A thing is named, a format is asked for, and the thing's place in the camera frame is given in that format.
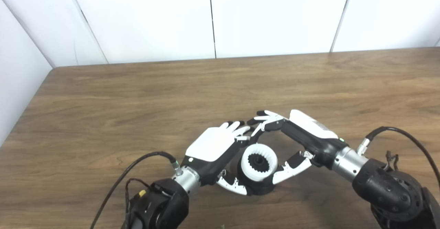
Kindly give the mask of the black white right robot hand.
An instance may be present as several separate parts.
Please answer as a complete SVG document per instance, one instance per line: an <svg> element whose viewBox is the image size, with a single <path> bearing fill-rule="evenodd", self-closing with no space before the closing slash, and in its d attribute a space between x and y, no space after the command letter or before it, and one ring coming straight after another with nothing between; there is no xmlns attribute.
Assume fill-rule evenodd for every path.
<svg viewBox="0 0 440 229"><path fill-rule="evenodd" d="M271 175L274 185L300 174L312 165L331 170L338 153L348 147L335 132L300 110L291 110L289 118L270 110L260 110L247 124L257 125L251 135L251 144L256 143L264 132L280 130L304 147L303 152L294 154Z"/></svg>

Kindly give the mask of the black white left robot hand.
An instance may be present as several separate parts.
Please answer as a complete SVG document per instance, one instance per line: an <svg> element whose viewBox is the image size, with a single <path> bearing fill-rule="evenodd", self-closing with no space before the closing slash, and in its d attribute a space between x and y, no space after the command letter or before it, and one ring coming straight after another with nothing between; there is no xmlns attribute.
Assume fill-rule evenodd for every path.
<svg viewBox="0 0 440 229"><path fill-rule="evenodd" d="M206 185L218 184L236 194L248 196L250 191L236 176L226 170L240 149L248 146L254 128L244 121L227 121L206 129L186 150L181 163L182 174L173 179L193 195Z"/></svg>

